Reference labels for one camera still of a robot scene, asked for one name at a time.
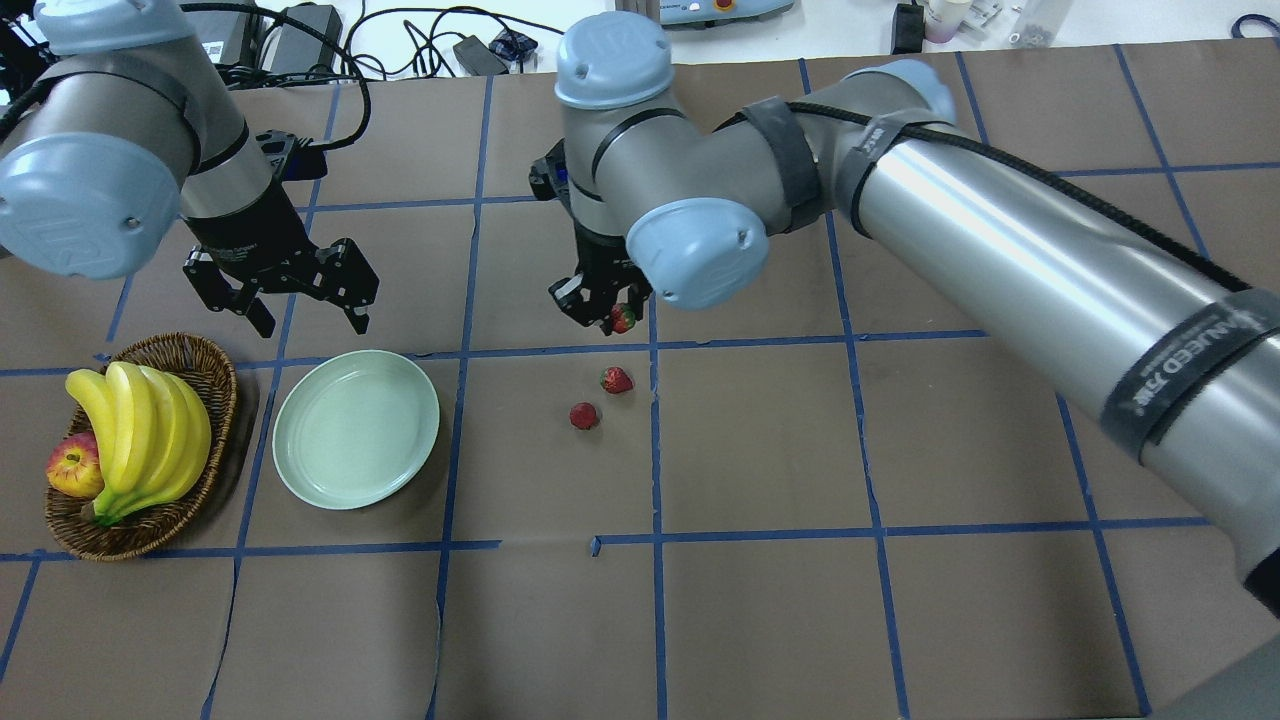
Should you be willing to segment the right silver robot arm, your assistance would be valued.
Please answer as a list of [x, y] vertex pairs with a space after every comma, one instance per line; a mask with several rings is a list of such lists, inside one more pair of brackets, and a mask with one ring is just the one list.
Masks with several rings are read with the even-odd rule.
[[636, 12], [573, 23], [563, 138], [529, 174], [573, 222], [550, 287], [612, 331], [620, 292], [686, 311], [762, 272], [773, 234], [842, 215], [1079, 405], [1231, 542], [1277, 611], [1277, 295], [956, 128], [933, 67], [900, 59], [710, 135], [672, 92], [669, 38]]

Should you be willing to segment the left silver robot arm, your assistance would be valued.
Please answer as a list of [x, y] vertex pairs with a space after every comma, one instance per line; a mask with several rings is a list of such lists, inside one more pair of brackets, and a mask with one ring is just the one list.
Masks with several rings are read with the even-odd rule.
[[326, 173], [371, 119], [315, 143], [250, 128], [191, 15], [252, 5], [26, 1], [49, 64], [3, 113], [3, 250], [56, 275], [124, 278], [174, 223], [196, 245], [183, 272], [204, 306], [273, 336], [266, 293], [302, 293], [369, 328], [379, 278], [357, 243], [312, 242], [284, 190]]

